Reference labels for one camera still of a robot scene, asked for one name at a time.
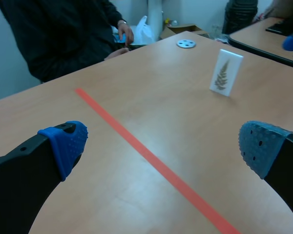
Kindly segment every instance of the white plastic bag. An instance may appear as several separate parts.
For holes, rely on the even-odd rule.
[[[143,16],[134,32],[134,45],[149,45],[155,42],[151,27],[146,24],[147,16]]]

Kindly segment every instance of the table edge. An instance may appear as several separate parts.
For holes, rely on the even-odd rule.
[[[249,52],[249,53],[252,53],[252,54],[267,58],[267,59],[271,59],[273,61],[282,63],[284,65],[293,67],[293,60],[281,57],[279,55],[269,53],[269,52],[261,50],[261,49],[257,49],[255,47],[250,46],[250,45],[246,45],[246,44],[244,44],[242,42],[239,42],[237,40],[232,39],[230,35],[229,35],[229,38],[228,38],[228,43],[230,45],[232,45],[233,47],[235,47],[235,48],[238,48],[238,49],[244,50],[246,52]]]

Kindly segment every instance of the white wall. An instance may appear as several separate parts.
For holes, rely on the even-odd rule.
[[[180,24],[195,23],[207,32],[212,25],[223,25],[225,7],[229,0],[163,0],[164,18]],[[259,0],[258,12],[263,12],[272,0]]]
[[[137,24],[147,14],[146,0],[112,0],[130,24]],[[40,82],[30,75],[10,29],[0,11],[0,99]]]
[[[123,18],[131,25],[137,25],[147,15],[147,0],[110,0]]]

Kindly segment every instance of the white card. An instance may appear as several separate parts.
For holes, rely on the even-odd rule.
[[[241,55],[220,50],[209,89],[229,97],[242,59]]]

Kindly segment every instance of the cardboard box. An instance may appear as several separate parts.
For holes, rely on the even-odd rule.
[[[172,27],[166,26],[163,32],[161,33],[160,38],[161,39],[169,38],[171,36],[174,36],[178,33],[182,33],[184,31],[192,32],[197,35],[208,34],[207,32],[203,31],[195,24],[189,23],[189,24],[182,24],[179,26],[172,26]]]

